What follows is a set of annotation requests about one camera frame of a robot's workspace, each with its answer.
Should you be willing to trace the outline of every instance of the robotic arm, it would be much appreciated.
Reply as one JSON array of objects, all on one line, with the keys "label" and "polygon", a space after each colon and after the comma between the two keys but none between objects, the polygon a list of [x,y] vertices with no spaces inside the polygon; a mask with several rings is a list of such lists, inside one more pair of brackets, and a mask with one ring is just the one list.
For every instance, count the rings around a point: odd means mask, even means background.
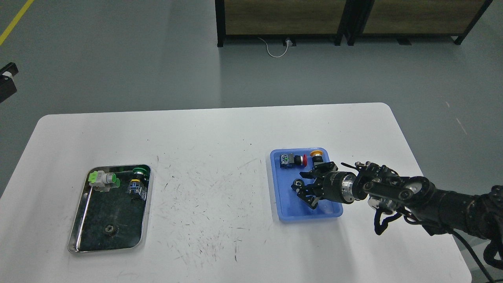
[{"label": "robotic arm", "polygon": [[[490,239],[484,250],[484,260],[503,270],[503,186],[494,186],[487,194],[467,195],[439,190],[425,177],[401,177],[385,165],[342,163],[358,171],[355,175],[338,171],[334,162],[324,163],[321,153],[312,157],[313,169],[300,175],[314,179],[314,183],[305,185],[301,179],[296,179],[291,186],[310,208],[315,209],[322,199],[351,204],[368,195],[368,204],[376,210],[374,230],[377,235],[384,232],[389,222],[402,216],[409,224],[422,225],[431,236],[445,233],[458,236],[453,231],[458,229]],[[382,214],[391,216],[381,223]]]}]

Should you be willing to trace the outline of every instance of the stainless steel tray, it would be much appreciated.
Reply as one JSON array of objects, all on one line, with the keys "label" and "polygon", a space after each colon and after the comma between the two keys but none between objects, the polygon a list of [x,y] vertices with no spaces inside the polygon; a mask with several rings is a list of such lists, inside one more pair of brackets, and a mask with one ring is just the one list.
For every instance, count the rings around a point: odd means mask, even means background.
[{"label": "stainless steel tray", "polygon": [[[148,172],[146,200],[132,198],[127,193],[133,169],[142,167]],[[121,185],[108,192],[94,191],[88,183],[89,174],[103,170],[115,173]],[[145,164],[106,166],[91,169],[78,202],[73,228],[68,241],[72,253],[128,249],[138,246],[146,233],[150,196],[152,193],[152,169]],[[113,233],[106,233],[113,227]]]}]

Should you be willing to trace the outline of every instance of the power outlet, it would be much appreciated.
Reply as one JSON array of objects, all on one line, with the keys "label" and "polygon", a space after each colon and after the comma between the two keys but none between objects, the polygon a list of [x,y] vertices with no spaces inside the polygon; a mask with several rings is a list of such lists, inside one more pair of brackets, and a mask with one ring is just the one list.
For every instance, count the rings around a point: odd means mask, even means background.
[{"label": "power outlet", "polygon": [[297,46],[295,39],[290,39],[290,37],[287,37],[283,40],[283,46]]},{"label": "power outlet", "polygon": [[287,38],[285,39],[285,42],[286,42],[286,46],[288,46],[288,47],[293,46],[293,42],[290,40],[290,38],[289,38],[289,37],[287,37]]}]

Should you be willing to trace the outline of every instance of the wooden cabinet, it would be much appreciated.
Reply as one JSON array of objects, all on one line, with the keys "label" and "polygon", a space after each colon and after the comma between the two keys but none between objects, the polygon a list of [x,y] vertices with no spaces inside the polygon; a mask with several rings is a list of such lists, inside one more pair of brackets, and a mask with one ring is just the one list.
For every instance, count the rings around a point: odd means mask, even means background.
[{"label": "wooden cabinet", "polygon": [[340,44],[349,19],[346,0],[215,0],[218,46],[226,37],[322,36]]},{"label": "wooden cabinet", "polygon": [[215,0],[218,47],[229,37],[456,36],[461,44],[492,0]]},{"label": "wooden cabinet", "polygon": [[492,0],[356,0],[348,44],[363,36],[465,36]]}]

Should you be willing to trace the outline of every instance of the black bracket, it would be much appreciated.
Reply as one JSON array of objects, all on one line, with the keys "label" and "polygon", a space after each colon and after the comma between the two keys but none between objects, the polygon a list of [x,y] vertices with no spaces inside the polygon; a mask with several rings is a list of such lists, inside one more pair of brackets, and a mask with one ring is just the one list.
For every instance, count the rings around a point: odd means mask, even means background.
[{"label": "black bracket", "polygon": [[12,62],[0,69],[0,103],[18,91],[12,80],[17,73],[18,67]]}]

